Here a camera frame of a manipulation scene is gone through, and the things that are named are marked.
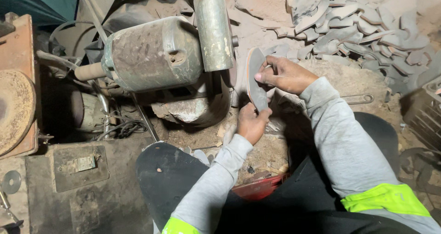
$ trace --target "abrasive disc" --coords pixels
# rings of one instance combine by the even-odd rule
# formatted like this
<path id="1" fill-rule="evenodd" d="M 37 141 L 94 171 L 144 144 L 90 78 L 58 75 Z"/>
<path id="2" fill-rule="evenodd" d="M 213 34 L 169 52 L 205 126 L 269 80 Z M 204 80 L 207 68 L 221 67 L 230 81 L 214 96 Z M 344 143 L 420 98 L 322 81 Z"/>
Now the abrasive disc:
<path id="1" fill-rule="evenodd" d="M 35 89 L 23 73 L 0 70 L 0 156 L 27 134 L 35 113 Z"/>

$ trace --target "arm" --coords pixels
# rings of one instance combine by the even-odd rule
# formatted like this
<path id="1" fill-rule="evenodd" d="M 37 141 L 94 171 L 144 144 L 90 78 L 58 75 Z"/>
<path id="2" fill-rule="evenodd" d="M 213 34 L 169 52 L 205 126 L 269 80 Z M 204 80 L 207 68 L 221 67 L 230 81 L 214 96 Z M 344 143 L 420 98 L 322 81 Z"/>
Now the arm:
<path id="1" fill-rule="evenodd" d="M 178 204 L 172 218 L 185 222 L 199 233 L 214 233 L 228 192 L 236 183 L 238 171 L 248 152 L 262 137 L 272 113 L 270 109 L 265 109 L 257 116 L 254 110 L 251 103 L 240 110 L 237 134 L 221 148 L 210 169 Z M 167 229 L 168 223 L 163 233 L 174 233 Z"/>
<path id="2" fill-rule="evenodd" d="M 267 56 L 255 79 L 305 100 L 323 167 L 348 211 L 387 217 L 421 233 L 441 233 L 410 187 L 396 179 L 383 153 L 326 78 L 288 59 Z"/>

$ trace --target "metal rod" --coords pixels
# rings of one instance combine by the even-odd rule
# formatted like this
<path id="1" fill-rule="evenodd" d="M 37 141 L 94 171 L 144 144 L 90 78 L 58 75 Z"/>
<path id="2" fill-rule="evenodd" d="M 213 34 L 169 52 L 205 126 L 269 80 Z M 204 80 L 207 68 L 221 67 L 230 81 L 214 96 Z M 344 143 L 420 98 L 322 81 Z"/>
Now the metal rod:
<path id="1" fill-rule="evenodd" d="M 93 88 L 93 90 L 96 93 L 96 96 L 98 96 L 98 99 L 100 100 L 101 107 L 103 108 L 103 111 L 106 113 L 104 121 L 104 133 L 110 130 L 110 108 L 109 108 L 109 101 L 107 100 L 106 96 L 101 91 L 100 87 L 94 80 L 88 80 L 87 81 Z M 110 134 L 106 134 L 104 138 L 109 138 Z"/>
<path id="2" fill-rule="evenodd" d="M 98 34 L 100 35 L 100 37 L 101 37 L 102 41 L 104 42 L 104 44 L 106 44 L 107 43 L 106 32 L 104 32 L 104 29 L 103 29 L 103 27 L 101 25 L 101 22 L 99 21 L 98 17 L 96 16 L 96 13 L 95 13 L 95 10 L 92 7 L 92 4 L 90 3 L 89 0 L 84 0 L 84 2 L 85 2 L 87 8 L 89 9 L 89 11 L 90 11 L 90 13 L 92 15 L 92 21 L 93 21 L 93 24 L 94 24 L 96 30 L 98 31 Z"/>
<path id="3" fill-rule="evenodd" d="M 1 189 L 1 186 L 0 186 L 0 200 L 1 200 L 2 206 L 5 210 L 8 210 L 9 208 L 11 208 L 11 204 L 9 204 L 9 201 L 6 198 L 6 195 L 4 194 L 3 190 Z"/>
<path id="4" fill-rule="evenodd" d="M 159 137 L 158 137 L 158 134 L 156 133 L 155 128 L 153 127 L 152 122 L 150 121 L 149 117 L 147 116 L 147 114 L 146 114 L 144 108 L 141 107 L 141 106 L 138 104 L 138 101 L 137 101 L 136 96 L 135 96 L 134 93 L 132 93 L 132 98 L 133 98 L 133 102 L 135 103 L 135 106 L 138 108 L 139 112 L 141 113 L 141 117 L 144 119 L 144 121 L 145 121 L 146 124 L 147 124 L 147 129 L 149 130 L 150 135 L 151 135 L 152 138 L 155 140 L 155 142 L 160 141 L 160 140 L 159 140 Z"/>

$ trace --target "crate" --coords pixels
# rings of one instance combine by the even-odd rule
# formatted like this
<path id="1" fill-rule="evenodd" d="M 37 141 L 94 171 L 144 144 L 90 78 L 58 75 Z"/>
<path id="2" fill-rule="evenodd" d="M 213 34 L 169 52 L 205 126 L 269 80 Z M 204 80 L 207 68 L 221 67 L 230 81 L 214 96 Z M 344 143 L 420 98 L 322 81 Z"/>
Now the crate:
<path id="1" fill-rule="evenodd" d="M 429 148 L 441 151 L 441 76 L 407 97 L 409 109 L 403 120 Z"/>

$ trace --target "neon yellow cuff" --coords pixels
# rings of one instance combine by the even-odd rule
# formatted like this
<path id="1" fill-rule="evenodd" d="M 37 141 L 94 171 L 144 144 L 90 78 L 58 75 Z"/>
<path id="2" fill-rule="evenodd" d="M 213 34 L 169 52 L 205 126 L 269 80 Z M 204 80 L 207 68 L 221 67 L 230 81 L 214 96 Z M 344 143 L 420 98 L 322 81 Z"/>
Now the neon yellow cuff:
<path id="1" fill-rule="evenodd" d="M 182 220 L 170 218 L 165 224 L 162 234 L 199 234 L 199 232 Z"/>
<path id="2" fill-rule="evenodd" d="M 349 212 L 386 209 L 394 213 L 430 217 L 429 211 L 406 184 L 382 183 L 366 192 L 346 196 L 341 203 Z"/>

